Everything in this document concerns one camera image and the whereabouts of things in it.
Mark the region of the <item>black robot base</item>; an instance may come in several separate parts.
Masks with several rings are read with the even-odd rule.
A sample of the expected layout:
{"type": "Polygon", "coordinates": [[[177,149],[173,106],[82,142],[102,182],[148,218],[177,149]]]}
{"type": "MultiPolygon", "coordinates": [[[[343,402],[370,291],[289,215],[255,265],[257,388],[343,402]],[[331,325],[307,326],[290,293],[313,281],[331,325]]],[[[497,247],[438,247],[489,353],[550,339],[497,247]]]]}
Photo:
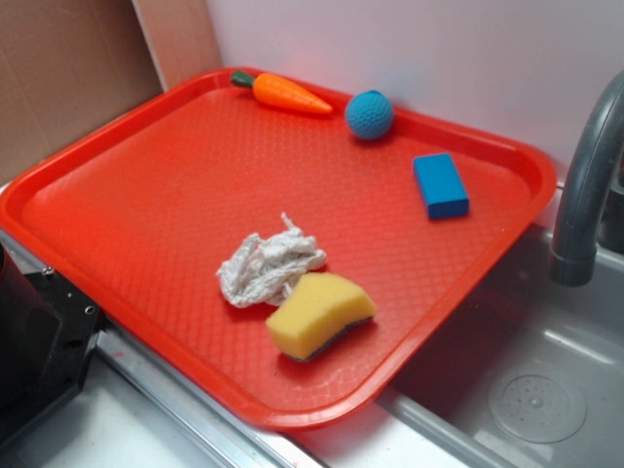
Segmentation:
{"type": "Polygon", "coordinates": [[[1,250],[1,448],[82,391],[100,307],[57,272],[24,274],[1,250]]]}

